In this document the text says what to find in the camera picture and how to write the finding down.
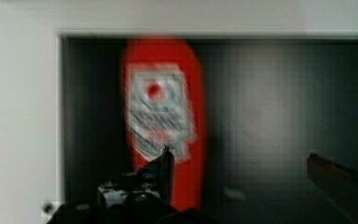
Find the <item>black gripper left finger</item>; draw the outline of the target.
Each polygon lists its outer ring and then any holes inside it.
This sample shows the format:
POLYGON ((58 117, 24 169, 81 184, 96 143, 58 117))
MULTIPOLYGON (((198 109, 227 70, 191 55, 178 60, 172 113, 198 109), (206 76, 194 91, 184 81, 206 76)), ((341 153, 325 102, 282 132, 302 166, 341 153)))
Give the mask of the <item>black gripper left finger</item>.
POLYGON ((174 156, 170 147, 135 172, 97 188, 97 201, 63 203, 47 224, 218 224, 195 208, 171 205, 174 156))

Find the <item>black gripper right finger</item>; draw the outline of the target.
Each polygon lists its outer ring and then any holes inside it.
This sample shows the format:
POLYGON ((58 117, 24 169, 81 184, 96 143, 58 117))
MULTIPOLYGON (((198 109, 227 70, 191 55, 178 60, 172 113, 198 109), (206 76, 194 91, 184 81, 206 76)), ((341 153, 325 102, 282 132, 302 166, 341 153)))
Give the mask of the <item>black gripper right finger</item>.
POLYGON ((358 224, 358 169, 310 153, 309 180, 353 224, 358 224))

